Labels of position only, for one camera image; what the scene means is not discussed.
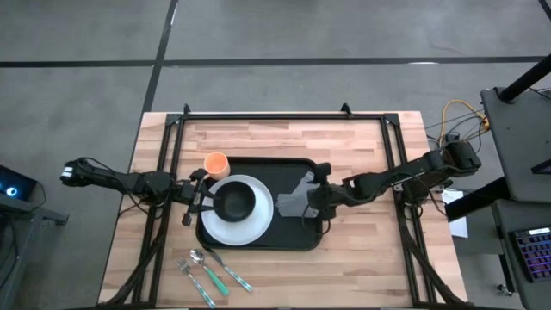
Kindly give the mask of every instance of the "wooden table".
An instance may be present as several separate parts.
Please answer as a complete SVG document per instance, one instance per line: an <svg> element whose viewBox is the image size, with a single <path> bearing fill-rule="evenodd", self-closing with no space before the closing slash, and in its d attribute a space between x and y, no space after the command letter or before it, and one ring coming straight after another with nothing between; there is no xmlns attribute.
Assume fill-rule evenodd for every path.
<svg viewBox="0 0 551 310"><path fill-rule="evenodd" d="M398 112L408 159L429 150L421 114ZM144 115L132 171L156 168L166 113ZM394 134L391 139L395 145ZM310 158L330 162L330 182L368 171L387 169L378 121L186 121L178 177L202 166L212 151L228 156ZM393 150L399 163L398 152ZM122 208L131 206L125 198ZM174 259L201 248L191 227L181 224L187 206L174 203L170 215L158 307L205 307L192 282L176 268ZM421 218L429 258L453 292L467 299L447 220L426 204ZM138 262L145 215L139 210L119 219L99 301L115 294ZM406 307L411 305L406 268L390 190L376 201L353 208L340 207L331 232L312 251L218 251L225 263L254 291L249 294L216 262L210 266L231 293L223 297L206 273L192 273L218 307ZM421 269L418 286L424 296ZM149 289L146 278L144 289Z"/></svg>

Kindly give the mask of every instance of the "orange cup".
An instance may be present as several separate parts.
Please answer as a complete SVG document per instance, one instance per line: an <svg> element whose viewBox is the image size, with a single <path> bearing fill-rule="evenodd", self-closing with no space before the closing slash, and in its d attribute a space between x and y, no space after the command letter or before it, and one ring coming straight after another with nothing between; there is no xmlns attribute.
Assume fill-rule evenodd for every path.
<svg viewBox="0 0 551 310"><path fill-rule="evenodd" d="M230 163L223 152L212 152L205 157L203 162L205 170L214 180L221 180L230 175Z"/></svg>

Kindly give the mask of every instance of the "fork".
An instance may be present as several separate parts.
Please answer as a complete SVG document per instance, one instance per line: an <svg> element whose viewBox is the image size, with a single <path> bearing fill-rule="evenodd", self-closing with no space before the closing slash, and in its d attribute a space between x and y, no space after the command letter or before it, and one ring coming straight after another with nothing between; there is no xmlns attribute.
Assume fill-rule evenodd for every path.
<svg viewBox="0 0 551 310"><path fill-rule="evenodd" d="M189 267L188 262L186 262L186 260L183 259L183 257L179 257L176 260L176 265L178 265L178 269L180 269L181 272L183 272L183 273L185 273L186 275L189 276L189 278L191 279L191 281L193 281L193 284L195 285L195 287L197 288L199 293L201 293L201 296L203 297L205 302L208 304L208 306L211 309L214 309L216 307L216 304L214 304L214 301L210 298L210 296L207 294L205 289L199 284L199 282L195 279L195 277L193 275L191 275L191 272L189 271L190 267Z"/></svg>

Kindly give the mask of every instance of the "rgb keyboard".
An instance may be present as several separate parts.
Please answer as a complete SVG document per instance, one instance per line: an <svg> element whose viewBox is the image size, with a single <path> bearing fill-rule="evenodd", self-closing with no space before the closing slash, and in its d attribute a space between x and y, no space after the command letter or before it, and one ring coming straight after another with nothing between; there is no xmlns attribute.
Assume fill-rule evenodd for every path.
<svg viewBox="0 0 551 310"><path fill-rule="evenodd" d="M551 227L512 232L511 237L528 281L551 280Z"/></svg>

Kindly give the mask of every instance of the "black bowl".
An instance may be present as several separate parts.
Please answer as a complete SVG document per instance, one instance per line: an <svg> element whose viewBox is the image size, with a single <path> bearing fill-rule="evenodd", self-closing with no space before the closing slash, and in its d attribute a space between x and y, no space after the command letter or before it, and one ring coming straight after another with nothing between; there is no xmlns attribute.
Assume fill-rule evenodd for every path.
<svg viewBox="0 0 551 310"><path fill-rule="evenodd" d="M215 195L219 199L214 200L214 212L228 222L246 219L255 207L255 193L243 182L226 183L216 190Z"/></svg>

